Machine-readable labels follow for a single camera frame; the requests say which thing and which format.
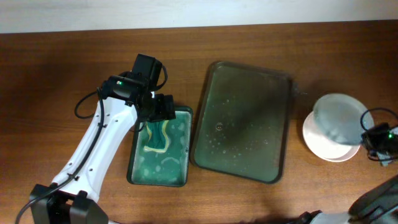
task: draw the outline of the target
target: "sponge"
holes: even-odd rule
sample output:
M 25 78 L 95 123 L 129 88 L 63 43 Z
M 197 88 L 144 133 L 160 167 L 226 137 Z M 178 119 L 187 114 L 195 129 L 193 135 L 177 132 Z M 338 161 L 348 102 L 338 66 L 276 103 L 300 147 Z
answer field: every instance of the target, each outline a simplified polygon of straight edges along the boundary
M 144 151 L 157 153 L 165 153 L 167 151 L 170 146 L 170 139 L 166 134 L 168 123 L 168 120 L 154 123 L 147 122 L 149 139 L 144 146 Z

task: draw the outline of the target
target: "table surface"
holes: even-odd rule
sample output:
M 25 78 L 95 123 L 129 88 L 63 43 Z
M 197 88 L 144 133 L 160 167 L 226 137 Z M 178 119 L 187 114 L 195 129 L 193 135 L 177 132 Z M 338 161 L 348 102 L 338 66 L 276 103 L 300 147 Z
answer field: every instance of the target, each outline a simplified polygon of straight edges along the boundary
M 192 107 L 196 118 L 206 71 L 217 60 L 282 70 L 300 93 L 284 176 L 274 185 L 193 164 L 182 188 L 131 185 L 128 133 L 98 202 L 114 221 L 237 223 L 319 209 L 343 212 L 397 174 L 397 164 L 381 167 L 364 149 L 346 162 L 323 161 L 303 143 L 301 128 L 316 99 L 327 93 L 398 111 L 398 21 L 7 34 L 0 35 L 1 223 L 12 223 L 34 185 L 50 184 L 75 151 L 90 123 L 74 117 L 77 101 L 110 75 L 129 70 L 138 53 L 164 63 L 169 80 L 160 92 Z M 90 99 L 81 113 L 95 107 Z M 374 117 L 393 122 L 386 114 Z M 21 223 L 31 222 L 28 211 Z

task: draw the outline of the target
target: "white plate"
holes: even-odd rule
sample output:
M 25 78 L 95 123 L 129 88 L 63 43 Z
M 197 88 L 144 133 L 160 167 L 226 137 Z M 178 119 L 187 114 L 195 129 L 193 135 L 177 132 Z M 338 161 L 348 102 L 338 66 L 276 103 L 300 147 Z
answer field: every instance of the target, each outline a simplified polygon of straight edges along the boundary
M 319 158 L 330 162 L 343 162 L 351 159 L 360 145 L 348 146 L 329 140 L 317 127 L 311 112 L 303 125 L 304 141 L 308 148 Z

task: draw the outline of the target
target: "wood grain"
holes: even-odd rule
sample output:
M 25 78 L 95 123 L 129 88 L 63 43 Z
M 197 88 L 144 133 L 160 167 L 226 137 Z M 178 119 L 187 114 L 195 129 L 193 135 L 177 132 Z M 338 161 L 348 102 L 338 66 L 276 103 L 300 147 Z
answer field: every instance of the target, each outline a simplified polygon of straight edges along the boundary
M 397 174 L 361 149 L 342 163 L 323 161 L 303 143 L 301 127 L 317 98 L 349 94 L 367 107 L 398 111 L 398 21 L 277 24 L 187 29 L 102 30 L 0 35 L 0 222 L 12 223 L 35 184 L 50 184 L 90 121 L 76 102 L 110 75 L 129 70 L 138 53 L 161 60 L 161 92 L 198 114 L 208 66 L 217 60 L 283 70 L 299 94 L 282 180 L 264 185 L 189 167 L 182 188 L 126 180 L 129 133 L 105 177 L 99 205 L 122 223 L 237 223 L 343 212 Z M 81 113 L 95 109 L 95 99 Z M 386 114 L 375 114 L 393 122 Z M 31 223 L 27 212 L 22 223 Z

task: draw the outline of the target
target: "wall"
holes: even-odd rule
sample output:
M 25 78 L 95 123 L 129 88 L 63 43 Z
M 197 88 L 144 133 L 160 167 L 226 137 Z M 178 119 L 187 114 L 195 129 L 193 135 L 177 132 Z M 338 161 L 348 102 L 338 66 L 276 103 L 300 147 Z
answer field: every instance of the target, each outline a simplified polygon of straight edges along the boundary
M 0 33 L 398 19 L 398 0 L 0 0 Z

